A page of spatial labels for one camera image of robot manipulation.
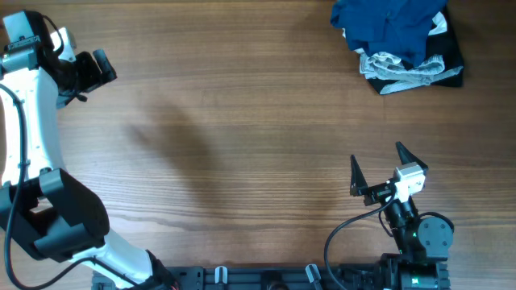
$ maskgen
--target cable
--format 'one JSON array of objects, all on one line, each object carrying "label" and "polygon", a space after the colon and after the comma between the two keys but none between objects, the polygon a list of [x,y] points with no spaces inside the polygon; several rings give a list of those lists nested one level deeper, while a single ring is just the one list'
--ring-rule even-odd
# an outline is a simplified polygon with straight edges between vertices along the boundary
[{"label": "cable", "polygon": [[57,35],[59,36],[59,40],[61,41],[61,45],[54,52],[57,54],[57,56],[60,56],[60,54],[65,49],[65,42],[63,41],[63,36],[61,36],[61,33],[59,32],[59,29],[57,29],[56,24],[54,24],[54,22],[47,15],[41,15],[41,16],[43,16],[44,19],[47,19],[47,21],[50,23],[50,25],[52,25],[54,30],[57,32]]},{"label": "cable", "polygon": [[381,212],[378,213],[378,220],[380,220],[381,227],[384,228],[384,231],[387,233],[387,235],[392,238],[393,233],[391,233],[391,231],[387,229],[387,226],[385,226],[384,220],[381,218]]},{"label": "cable", "polygon": [[12,282],[12,284],[22,290],[40,290],[40,289],[46,288],[46,287],[54,284],[55,282],[57,282],[57,280],[61,279],[64,275],[68,274],[68,272],[70,272],[72,269],[74,269],[80,263],[91,262],[91,263],[98,264],[100,267],[103,267],[104,269],[106,269],[107,271],[112,273],[113,275],[138,287],[138,284],[136,282],[133,282],[132,280],[128,279],[126,276],[118,273],[115,269],[109,267],[108,265],[104,264],[103,262],[98,261],[95,257],[83,258],[83,259],[79,259],[79,260],[73,262],[70,266],[66,267],[61,273],[56,275],[54,278],[49,280],[47,283],[43,283],[38,286],[26,286],[26,285],[23,285],[18,280],[18,278],[16,277],[15,272],[13,270],[13,265],[12,265],[12,261],[10,258],[10,241],[12,238],[13,225],[15,223],[15,216],[16,216],[15,213],[16,213],[16,209],[18,207],[19,198],[20,198],[21,192],[22,192],[23,182],[25,181],[25,175],[27,172],[27,165],[28,165],[27,164],[27,127],[25,125],[25,115],[23,112],[22,102],[19,100],[19,98],[16,96],[16,94],[13,93],[13,91],[10,90],[9,88],[7,88],[5,85],[0,84],[0,89],[4,90],[13,99],[13,104],[15,105],[16,110],[18,111],[19,133],[20,133],[20,136],[19,136],[19,140],[20,140],[19,180],[18,180],[18,186],[16,188],[15,196],[13,197],[11,209],[9,212],[9,217],[7,219],[6,237],[5,237],[4,247],[3,247],[3,258],[4,258],[4,262],[6,264],[6,273],[7,273],[7,276],[9,277],[10,281]]},{"label": "cable", "polygon": [[330,248],[330,242],[331,240],[333,239],[333,237],[341,230],[343,229],[345,226],[348,226],[350,225],[351,223],[353,222],[356,222],[356,221],[359,221],[361,220],[362,218],[367,218],[367,217],[370,217],[374,214],[377,214],[377,213],[380,213],[382,212],[384,209],[386,209],[387,207],[389,207],[390,205],[393,204],[393,202],[395,201],[395,199],[391,196],[390,198],[390,201],[387,202],[385,205],[377,208],[377,209],[374,209],[373,211],[370,211],[368,213],[364,213],[364,214],[361,214],[359,216],[356,216],[354,218],[351,218],[351,219],[348,219],[347,221],[341,223],[339,226],[337,226],[332,232],[331,234],[328,236],[328,239],[326,240],[326,244],[324,245],[324,264],[326,265],[326,269],[328,270],[328,274],[330,274],[330,277],[331,279],[333,280],[333,282],[335,282],[335,284],[337,284],[337,286],[339,286],[339,288],[343,289],[343,290],[347,290],[346,287],[344,287],[344,285],[342,285],[338,280],[337,278],[335,277],[335,275],[333,275],[333,272],[331,271],[331,268],[330,268],[330,261],[328,260],[328,250]]},{"label": "cable", "polygon": [[442,219],[443,221],[445,221],[451,228],[451,232],[452,233],[455,233],[455,225],[453,225],[453,222],[452,220],[450,220],[449,218],[443,216],[441,213],[436,213],[436,212],[427,212],[427,213],[421,213],[419,214],[419,218],[421,217],[425,217],[425,216],[432,216],[432,217],[437,217],[437,218],[440,218]]}]

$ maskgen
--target wooden surface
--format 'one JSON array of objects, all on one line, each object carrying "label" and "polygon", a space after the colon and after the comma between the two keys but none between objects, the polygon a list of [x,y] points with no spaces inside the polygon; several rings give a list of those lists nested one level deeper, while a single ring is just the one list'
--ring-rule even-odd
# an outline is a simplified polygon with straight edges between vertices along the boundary
[{"label": "wooden surface", "polygon": [[[332,2],[92,2],[0,11],[49,15],[116,68],[118,80],[59,112],[59,130],[69,172],[124,238],[170,266],[322,264],[331,230],[370,210],[349,196],[349,155],[382,182],[400,140],[431,168],[417,206],[456,224],[453,289],[514,289],[516,2],[452,1],[465,87],[387,97],[330,26]],[[331,261],[395,250],[369,218],[335,238]],[[14,264],[28,284],[64,267],[17,246]],[[89,280],[81,267],[53,288]],[[13,289],[3,268],[0,289]]]}]

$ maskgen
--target folded clothing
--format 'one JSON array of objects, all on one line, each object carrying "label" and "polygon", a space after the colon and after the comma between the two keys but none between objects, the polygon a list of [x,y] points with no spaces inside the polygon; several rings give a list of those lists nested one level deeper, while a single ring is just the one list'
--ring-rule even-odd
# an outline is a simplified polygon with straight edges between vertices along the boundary
[{"label": "folded clothing", "polygon": [[371,56],[388,52],[419,66],[426,59],[432,19],[447,0],[340,0],[331,24],[345,28],[350,50],[363,48]]},{"label": "folded clothing", "polygon": [[[444,33],[428,37],[427,60],[420,67],[414,68],[412,64],[405,60],[397,64],[391,64],[389,59],[374,59],[371,61],[371,57],[365,58],[362,56],[360,58],[361,72],[364,71],[368,82],[379,94],[395,93],[430,84],[447,87],[462,86],[464,59],[460,53],[459,44],[446,8],[443,9],[443,17],[447,23],[447,30]],[[374,68],[366,67],[366,64],[363,64],[364,62],[368,62]],[[437,70],[438,65],[442,65],[440,72]]]}]

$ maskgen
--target black fabric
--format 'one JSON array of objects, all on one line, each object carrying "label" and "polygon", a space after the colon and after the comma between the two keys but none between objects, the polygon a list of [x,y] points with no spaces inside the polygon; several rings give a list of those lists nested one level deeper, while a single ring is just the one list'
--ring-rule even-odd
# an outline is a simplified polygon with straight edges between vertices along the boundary
[{"label": "black fabric", "polygon": [[[450,21],[450,15],[445,7],[443,9],[443,15],[447,22],[447,31],[438,35],[428,36],[427,38],[427,59],[434,55],[443,56],[444,60],[444,71],[449,69],[464,66],[464,59],[460,53],[459,43],[457,42],[456,34]],[[408,61],[402,60],[403,65],[406,69],[412,69],[414,66]],[[431,85],[441,85],[446,87],[458,88],[463,85],[464,69],[456,76],[449,77],[447,79],[436,81]],[[384,81],[379,79],[368,79],[369,84],[378,92],[386,86],[391,85],[397,81]]]}]

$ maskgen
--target black cable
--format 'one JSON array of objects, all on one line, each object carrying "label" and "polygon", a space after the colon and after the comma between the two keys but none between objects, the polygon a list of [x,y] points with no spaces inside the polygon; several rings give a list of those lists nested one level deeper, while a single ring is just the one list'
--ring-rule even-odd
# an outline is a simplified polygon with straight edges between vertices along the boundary
[{"label": "black cable", "polygon": [[392,238],[393,233],[391,233],[390,230],[387,229],[387,226],[385,226],[384,220],[381,218],[381,212],[378,213],[378,220],[380,220],[381,227],[384,228],[384,231],[387,233],[387,235]]},{"label": "black cable", "polygon": [[43,283],[38,286],[26,286],[23,285],[18,278],[15,275],[15,272],[13,270],[13,264],[10,258],[10,241],[12,238],[12,231],[13,231],[13,225],[15,223],[15,216],[16,216],[16,209],[18,207],[19,198],[21,196],[23,182],[25,181],[25,175],[27,172],[27,127],[25,125],[25,114],[23,112],[23,105],[22,102],[19,100],[19,98],[16,96],[15,93],[13,93],[12,90],[7,88],[5,85],[0,84],[0,89],[4,90],[12,99],[13,104],[16,107],[16,110],[18,111],[18,120],[19,120],[19,140],[20,140],[20,164],[19,164],[19,180],[18,180],[18,186],[16,187],[15,196],[13,197],[12,205],[9,212],[9,217],[7,218],[7,226],[6,226],[6,237],[3,247],[3,258],[4,262],[6,264],[6,273],[9,277],[9,280],[12,282],[12,284],[22,290],[40,290],[43,288],[46,288],[55,282],[57,280],[61,279],[64,275],[68,274],[72,269],[74,269],[78,264],[83,262],[91,262],[96,263],[100,267],[103,267],[113,275],[119,277],[120,279],[138,287],[138,284],[133,282],[132,280],[128,279],[126,276],[118,273],[115,269],[107,266],[101,261],[98,261],[97,259],[93,258],[83,258],[79,259],[75,262],[73,262],[70,266],[66,267],[61,273],[56,275],[54,278],[49,280],[47,283]]},{"label": "black cable", "polygon": [[427,213],[419,214],[419,218],[422,218],[422,217],[425,217],[425,216],[437,217],[437,218],[440,218],[440,219],[444,220],[450,226],[451,232],[455,233],[455,225],[453,225],[452,220],[450,220],[449,218],[443,216],[441,213],[427,212]]},{"label": "black cable", "polygon": [[59,48],[57,48],[56,51],[54,51],[57,56],[60,56],[60,54],[64,51],[65,49],[65,42],[63,41],[63,36],[61,36],[61,33],[59,32],[59,29],[57,29],[57,26],[56,24],[54,24],[54,22],[47,16],[47,15],[42,15],[44,19],[47,19],[47,21],[50,23],[50,25],[52,25],[52,27],[54,28],[54,30],[57,32],[57,35],[59,36],[59,39],[61,41],[61,45],[59,46]]},{"label": "black cable", "polygon": [[368,213],[364,213],[364,214],[361,214],[359,216],[356,216],[354,218],[351,218],[351,219],[348,219],[347,221],[341,223],[339,226],[337,226],[332,232],[331,234],[328,236],[328,239],[326,240],[326,244],[324,245],[324,264],[326,265],[326,269],[328,271],[328,274],[330,274],[330,277],[331,279],[333,280],[333,282],[335,282],[335,284],[337,284],[337,286],[339,286],[341,289],[343,290],[347,290],[346,287],[344,287],[344,285],[342,285],[338,280],[337,278],[335,277],[335,275],[333,275],[333,272],[331,271],[331,267],[330,267],[330,261],[328,260],[328,250],[330,249],[330,242],[331,240],[333,239],[333,237],[341,230],[343,229],[345,226],[348,226],[350,225],[351,223],[353,222],[356,222],[356,221],[359,221],[361,220],[362,218],[367,218],[367,217],[370,217],[374,214],[377,214],[377,213],[380,213],[382,212],[384,209],[386,209],[387,207],[389,207],[390,205],[393,204],[393,202],[395,201],[395,199],[393,197],[390,198],[390,201],[387,202],[385,205],[375,209],[375,210],[372,210]]}]

